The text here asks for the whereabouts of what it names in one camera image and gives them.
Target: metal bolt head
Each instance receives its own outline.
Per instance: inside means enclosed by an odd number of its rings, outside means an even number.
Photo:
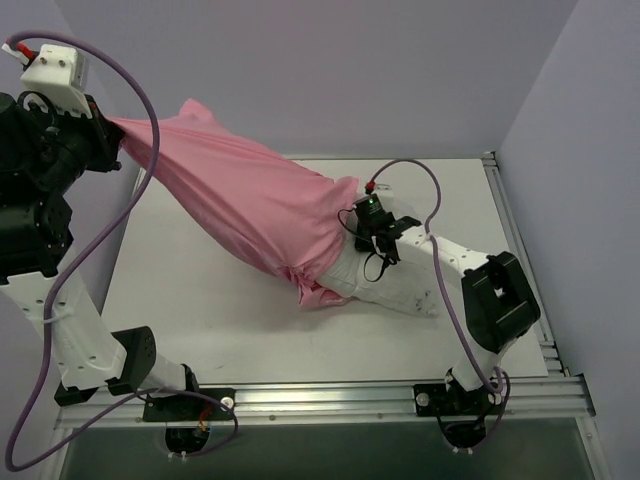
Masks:
[[[490,393],[487,398],[491,405],[500,405],[502,403],[502,395],[499,393]]]
[[[231,410],[236,404],[236,402],[234,402],[233,398],[231,397],[224,397],[222,400],[220,400],[220,403],[227,407],[229,410]]]
[[[426,393],[419,393],[416,395],[416,405],[419,407],[428,407],[429,406],[429,395]]]

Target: lavender wall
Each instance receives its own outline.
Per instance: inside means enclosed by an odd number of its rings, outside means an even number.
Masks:
[[[68,32],[60,12],[52,1],[4,0],[0,15],[0,30],[5,37],[26,28],[46,28]],[[20,65],[11,57],[0,55],[0,91],[14,96],[22,88]],[[116,110],[97,80],[95,72],[89,81],[88,91],[92,93],[101,108],[110,113]],[[76,245],[81,248],[99,229],[121,209],[130,196],[135,177],[131,162],[124,161],[126,167],[116,174],[86,174],[67,195],[74,209],[72,230]],[[115,263],[122,232],[114,235],[93,258],[83,265],[82,274],[94,301],[101,306],[104,302],[109,279]],[[4,450],[10,429],[31,392],[35,382],[42,342],[35,329],[25,320],[21,312],[4,296],[0,295],[0,448]],[[49,445],[51,428],[58,414],[53,402],[53,391],[59,381],[57,372],[52,370],[50,382],[38,402],[19,442],[18,462],[30,459]],[[11,478],[37,478],[38,469]],[[0,468],[0,478],[9,473]]]
[[[188,97],[284,153],[478,155],[507,133],[575,0],[56,0],[161,115]],[[105,75],[114,102],[143,115]]]
[[[499,164],[563,359],[615,478],[638,478],[640,3],[580,0]]]

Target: pink cloth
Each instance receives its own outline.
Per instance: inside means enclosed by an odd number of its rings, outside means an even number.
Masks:
[[[149,121],[112,119],[123,147],[149,164]],[[353,203],[358,180],[337,181],[233,135],[195,100],[160,121],[155,177],[231,254],[298,286],[304,307],[347,300],[315,282],[337,259],[345,234],[337,212]]]

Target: pink fabric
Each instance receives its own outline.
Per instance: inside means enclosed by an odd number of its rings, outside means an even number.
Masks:
[[[112,119],[126,132],[123,147],[149,163],[148,121]],[[347,300],[315,282],[337,259],[345,234],[337,212],[353,203],[358,180],[337,181],[233,135],[195,100],[160,121],[155,177],[231,254],[298,286],[304,307]]]

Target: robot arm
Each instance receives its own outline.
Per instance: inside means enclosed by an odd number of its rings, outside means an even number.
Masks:
[[[109,332],[78,272],[57,295],[53,318],[43,321],[51,286],[75,258],[63,195],[86,170],[120,168],[123,132],[82,93],[87,64],[76,49],[43,45],[32,58],[3,50],[25,64],[29,90],[18,102],[0,93],[0,291],[41,336],[50,323],[62,375],[56,401],[80,403],[102,386],[114,395],[145,387],[195,390],[187,367],[157,354],[148,327]]]
[[[359,248],[375,249],[390,265],[403,261],[432,268],[437,260],[442,274],[439,281],[462,290],[466,318],[460,322],[459,334],[470,351],[450,370],[447,383],[455,382],[464,392],[474,392],[483,387],[480,375],[490,378],[509,347],[540,318],[522,267],[511,253],[492,256],[476,252],[432,236],[414,218],[396,220],[384,208],[392,204],[387,186],[383,194],[384,201],[376,191],[354,205]]]

